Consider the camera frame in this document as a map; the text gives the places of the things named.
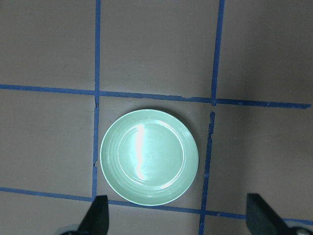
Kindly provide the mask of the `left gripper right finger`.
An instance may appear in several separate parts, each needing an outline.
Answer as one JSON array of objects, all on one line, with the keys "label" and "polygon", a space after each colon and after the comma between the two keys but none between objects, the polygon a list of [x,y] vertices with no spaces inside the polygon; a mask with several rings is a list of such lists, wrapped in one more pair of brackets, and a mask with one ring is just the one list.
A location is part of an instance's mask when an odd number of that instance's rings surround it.
[{"label": "left gripper right finger", "polygon": [[292,230],[257,193],[246,196],[246,226],[252,235],[291,235]]}]

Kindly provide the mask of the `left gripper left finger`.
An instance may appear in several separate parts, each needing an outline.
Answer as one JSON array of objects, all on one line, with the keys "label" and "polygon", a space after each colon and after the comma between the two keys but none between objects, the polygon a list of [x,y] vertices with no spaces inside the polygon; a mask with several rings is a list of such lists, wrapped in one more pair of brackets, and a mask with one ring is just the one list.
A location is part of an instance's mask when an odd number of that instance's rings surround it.
[{"label": "left gripper left finger", "polygon": [[96,196],[77,232],[79,235],[106,235],[108,230],[108,197],[106,195]]}]

